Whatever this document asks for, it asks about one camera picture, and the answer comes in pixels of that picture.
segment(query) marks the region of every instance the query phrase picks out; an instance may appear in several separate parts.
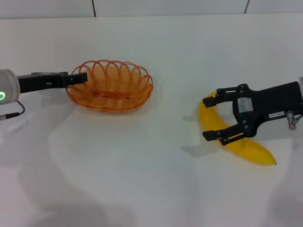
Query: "white wall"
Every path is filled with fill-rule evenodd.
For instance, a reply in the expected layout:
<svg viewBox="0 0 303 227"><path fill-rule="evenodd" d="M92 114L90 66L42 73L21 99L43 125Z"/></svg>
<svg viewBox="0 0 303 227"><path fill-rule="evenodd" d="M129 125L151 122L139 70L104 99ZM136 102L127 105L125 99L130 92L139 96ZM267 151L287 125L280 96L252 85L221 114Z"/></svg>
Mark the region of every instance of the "white wall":
<svg viewBox="0 0 303 227"><path fill-rule="evenodd" d="M97 17L243 13L247 0L94 0Z"/></svg>
<svg viewBox="0 0 303 227"><path fill-rule="evenodd" d="M302 13L303 0L250 0L247 13Z"/></svg>
<svg viewBox="0 0 303 227"><path fill-rule="evenodd" d="M93 16L91 0L0 0L0 18Z"/></svg>

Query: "green led light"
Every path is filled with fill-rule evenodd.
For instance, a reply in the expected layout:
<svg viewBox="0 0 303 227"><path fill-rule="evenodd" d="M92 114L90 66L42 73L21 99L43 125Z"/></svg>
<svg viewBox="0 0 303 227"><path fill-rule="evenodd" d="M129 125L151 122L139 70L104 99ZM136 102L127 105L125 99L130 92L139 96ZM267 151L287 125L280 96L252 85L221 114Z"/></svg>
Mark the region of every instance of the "green led light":
<svg viewBox="0 0 303 227"><path fill-rule="evenodd" d="M0 100L3 100L5 98L5 93L3 91L0 91Z"/></svg>

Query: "orange wicker basket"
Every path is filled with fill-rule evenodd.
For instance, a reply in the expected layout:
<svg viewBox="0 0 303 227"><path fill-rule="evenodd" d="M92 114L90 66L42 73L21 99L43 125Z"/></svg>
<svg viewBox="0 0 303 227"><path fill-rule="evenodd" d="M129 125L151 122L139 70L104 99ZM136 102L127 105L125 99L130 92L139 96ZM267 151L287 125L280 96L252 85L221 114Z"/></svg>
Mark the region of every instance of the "orange wicker basket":
<svg viewBox="0 0 303 227"><path fill-rule="evenodd" d="M133 110L145 103L153 89L147 70L131 62L87 61L72 74L75 72L86 72L88 81L66 88L68 96L75 103L95 110Z"/></svg>

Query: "yellow banana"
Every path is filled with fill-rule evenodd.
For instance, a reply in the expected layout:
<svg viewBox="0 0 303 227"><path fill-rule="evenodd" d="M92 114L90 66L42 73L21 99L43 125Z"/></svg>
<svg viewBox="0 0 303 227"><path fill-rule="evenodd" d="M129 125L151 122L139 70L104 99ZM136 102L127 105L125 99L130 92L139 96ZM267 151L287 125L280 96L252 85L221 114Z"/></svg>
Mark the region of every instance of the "yellow banana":
<svg viewBox="0 0 303 227"><path fill-rule="evenodd" d="M216 92L213 92L208 97L215 97ZM228 128L229 126L220 118L216 111L216 107L206 108L201 101L199 108L200 122L206 131L208 130L220 130ZM251 139L243 138L233 143L224 146L227 150L238 155L246 160L259 165L276 165L276 160L273 155Z"/></svg>

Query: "white table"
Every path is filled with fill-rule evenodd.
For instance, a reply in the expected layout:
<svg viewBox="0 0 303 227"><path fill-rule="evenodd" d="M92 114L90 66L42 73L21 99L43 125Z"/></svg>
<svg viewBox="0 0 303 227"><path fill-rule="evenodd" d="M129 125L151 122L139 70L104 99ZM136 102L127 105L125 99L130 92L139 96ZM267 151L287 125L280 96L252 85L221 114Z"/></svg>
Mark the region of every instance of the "white table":
<svg viewBox="0 0 303 227"><path fill-rule="evenodd" d="M263 124L254 139L278 165L258 166L205 142L196 109L217 88L297 81L302 28L303 14L1 20L2 69L131 61L156 86L125 115L59 89L22 95L25 114L0 122L0 226L302 226L302 124Z"/></svg>

